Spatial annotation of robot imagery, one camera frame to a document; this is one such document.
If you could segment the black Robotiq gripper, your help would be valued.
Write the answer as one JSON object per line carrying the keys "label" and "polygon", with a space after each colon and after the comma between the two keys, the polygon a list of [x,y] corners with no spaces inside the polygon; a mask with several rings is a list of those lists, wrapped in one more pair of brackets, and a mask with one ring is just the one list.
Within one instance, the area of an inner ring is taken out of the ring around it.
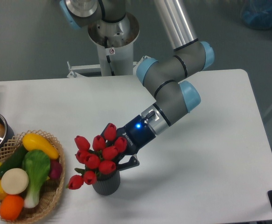
{"label": "black Robotiq gripper", "polygon": [[[105,131],[109,125],[110,123],[106,125],[100,134],[103,138],[105,137]],[[125,126],[117,129],[117,137],[123,137],[127,141],[127,147],[123,154],[132,155],[128,162],[117,165],[117,170],[124,171],[140,165],[137,156],[134,154],[137,154],[138,151],[152,141],[156,135],[149,128],[148,124],[144,122],[144,119],[138,115]]]}

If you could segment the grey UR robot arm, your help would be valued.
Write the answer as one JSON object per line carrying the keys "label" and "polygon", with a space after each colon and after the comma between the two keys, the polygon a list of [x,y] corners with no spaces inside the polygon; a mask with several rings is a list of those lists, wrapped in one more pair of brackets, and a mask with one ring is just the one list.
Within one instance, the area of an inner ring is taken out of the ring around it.
{"label": "grey UR robot arm", "polygon": [[101,75],[135,74],[155,99],[118,130],[117,135],[127,141],[127,149],[115,160],[118,170],[138,166],[138,151],[199,105],[200,95],[187,77],[209,67],[215,58],[210,45],[198,40],[181,0],[156,0],[154,4],[174,56],[164,62],[145,56],[134,64],[133,44],[139,36],[139,23],[126,11],[125,1],[60,1],[74,29],[87,27],[97,47]]}

